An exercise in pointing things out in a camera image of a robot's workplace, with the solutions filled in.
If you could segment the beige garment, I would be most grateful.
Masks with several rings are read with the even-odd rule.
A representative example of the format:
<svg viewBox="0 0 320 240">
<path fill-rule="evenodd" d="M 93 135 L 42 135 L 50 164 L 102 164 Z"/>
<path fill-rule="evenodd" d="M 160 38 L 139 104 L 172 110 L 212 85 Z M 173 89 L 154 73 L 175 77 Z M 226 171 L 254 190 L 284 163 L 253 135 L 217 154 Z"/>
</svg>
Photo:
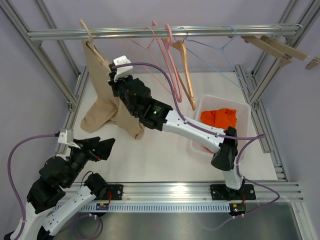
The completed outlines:
<svg viewBox="0 0 320 240">
<path fill-rule="evenodd" d="M 113 95 L 108 83 L 111 62 L 97 50 L 91 41 L 83 40 L 81 43 L 97 99 L 81 120 L 80 127 L 88 133 L 93 133 L 105 124 L 114 124 L 126 131 L 132 138 L 140 140 L 145 133 L 145 127 L 129 113 L 119 97 Z"/>
</svg>

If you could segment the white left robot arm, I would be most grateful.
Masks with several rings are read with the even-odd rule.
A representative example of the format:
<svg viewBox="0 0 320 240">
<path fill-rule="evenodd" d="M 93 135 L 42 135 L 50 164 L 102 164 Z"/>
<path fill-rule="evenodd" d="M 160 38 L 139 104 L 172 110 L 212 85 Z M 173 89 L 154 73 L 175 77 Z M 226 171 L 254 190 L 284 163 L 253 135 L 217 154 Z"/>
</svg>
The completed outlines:
<svg viewBox="0 0 320 240">
<path fill-rule="evenodd" d="M 62 226 L 83 206 L 92 200 L 101 200 L 108 193 L 108 183 L 99 173 L 92 173 L 76 194 L 58 210 L 57 203 L 66 195 L 80 172 L 89 161 L 106 161 L 116 140 L 100 137 L 76 139 L 70 143 L 66 158 L 49 158 L 39 170 L 36 180 L 20 204 L 22 218 L 15 231 L 7 233 L 5 240 L 51 240 Z"/>
</svg>

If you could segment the orange t shirt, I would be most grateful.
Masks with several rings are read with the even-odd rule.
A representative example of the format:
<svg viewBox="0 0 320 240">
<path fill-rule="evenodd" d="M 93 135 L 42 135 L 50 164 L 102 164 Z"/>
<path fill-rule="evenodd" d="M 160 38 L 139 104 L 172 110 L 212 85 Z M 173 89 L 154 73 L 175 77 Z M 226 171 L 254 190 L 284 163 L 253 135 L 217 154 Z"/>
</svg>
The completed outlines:
<svg viewBox="0 0 320 240">
<path fill-rule="evenodd" d="M 237 110 L 221 108 L 218 110 L 205 110 L 201 112 L 200 120 L 202 123 L 215 128 L 227 130 L 228 127 L 236 127 Z"/>
</svg>

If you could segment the thick pink plastic hanger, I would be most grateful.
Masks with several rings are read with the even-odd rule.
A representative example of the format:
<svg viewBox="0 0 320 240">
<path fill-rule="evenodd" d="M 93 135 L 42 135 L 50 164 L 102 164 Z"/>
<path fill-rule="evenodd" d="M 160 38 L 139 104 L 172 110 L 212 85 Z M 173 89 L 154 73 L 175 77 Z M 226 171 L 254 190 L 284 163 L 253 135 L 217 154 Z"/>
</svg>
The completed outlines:
<svg viewBox="0 0 320 240">
<path fill-rule="evenodd" d="M 166 65 L 167 65 L 167 68 L 169 71 L 169 75 L 171 78 L 171 82 L 173 85 L 174 95 L 177 99 L 177 102 L 181 103 L 183 100 L 183 95 L 182 95 L 181 84 L 179 81 L 179 74 L 178 74 L 174 59 L 173 59 L 171 51 L 170 51 L 170 47 L 174 43 L 173 34 L 172 34 L 171 27 L 168 23 L 165 24 L 165 29 L 167 30 L 168 37 L 161 38 L 163 46 L 164 46 L 165 51 L 168 56 L 168 60 L 166 60 L 165 62 L 166 62 Z"/>
</svg>

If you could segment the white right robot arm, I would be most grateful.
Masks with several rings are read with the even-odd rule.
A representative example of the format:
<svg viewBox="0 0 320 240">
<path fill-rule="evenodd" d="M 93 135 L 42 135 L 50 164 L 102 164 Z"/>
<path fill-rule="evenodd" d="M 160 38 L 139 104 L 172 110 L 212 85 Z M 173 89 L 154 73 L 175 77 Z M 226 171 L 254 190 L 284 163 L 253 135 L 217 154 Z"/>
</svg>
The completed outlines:
<svg viewBox="0 0 320 240">
<path fill-rule="evenodd" d="M 222 171 L 227 199 L 237 199 L 244 193 L 244 180 L 237 173 L 237 131 L 233 127 L 211 128 L 199 121 L 184 117 L 177 109 L 151 96 L 151 90 L 132 75 L 117 77 L 111 73 L 108 84 L 129 113 L 151 130 L 173 133 L 192 140 L 213 153 L 210 164 Z"/>
</svg>

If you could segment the beige hanger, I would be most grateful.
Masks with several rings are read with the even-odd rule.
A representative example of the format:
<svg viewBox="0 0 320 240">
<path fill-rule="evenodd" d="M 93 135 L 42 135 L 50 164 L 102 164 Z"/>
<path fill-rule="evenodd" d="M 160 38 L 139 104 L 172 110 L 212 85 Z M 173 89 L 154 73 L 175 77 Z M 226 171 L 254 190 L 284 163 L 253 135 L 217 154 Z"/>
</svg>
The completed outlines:
<svg viewBox="0 0 320 240">
<path fill-rule="evenodd" d="M 85 44 L 92 51 L 93 55 L 95 56 L 95 58 L 99 62 L 99 64 L 101 66 L 108 67 L 109 62 L 107 61 L 107 59 L 96 48 L 96 46 L 94 44 L 93 36 L 91 34 L 91 31 L 87 27 L 86 23 L 82 19 L 80 19 L 79 22 L 84 27 L 84 29 L 85 29 L 85 31 L 87 33 L 87 40 L 85 41 Z"/>
</svg>

